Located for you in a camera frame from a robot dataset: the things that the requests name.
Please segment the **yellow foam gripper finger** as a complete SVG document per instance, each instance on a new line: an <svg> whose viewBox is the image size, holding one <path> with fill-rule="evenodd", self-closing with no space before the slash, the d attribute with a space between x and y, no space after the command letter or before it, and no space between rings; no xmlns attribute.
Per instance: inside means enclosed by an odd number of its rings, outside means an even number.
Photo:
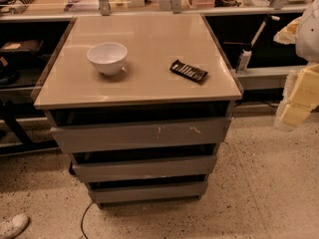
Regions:
<svg viewBox="0 0 319 239"><path fill-rule="evenodd" d="M300 72L288 74L274 126L279 130L294 130L302 125L318 106L319 65L310 64Z"/></svg>

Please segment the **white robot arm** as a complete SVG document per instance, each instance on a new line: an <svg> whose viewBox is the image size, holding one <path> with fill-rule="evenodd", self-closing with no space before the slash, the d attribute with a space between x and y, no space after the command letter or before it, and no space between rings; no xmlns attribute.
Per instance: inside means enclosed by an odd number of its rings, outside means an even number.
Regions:
<svg viewBox="0 0 319 239"><path fill-rule="evenodd" d="M292 131L319 106L319 0L277 32L273 40L294 44L296 55L308 62L299 73L288 74L283 100L276 111L275 127Z"/></svg>

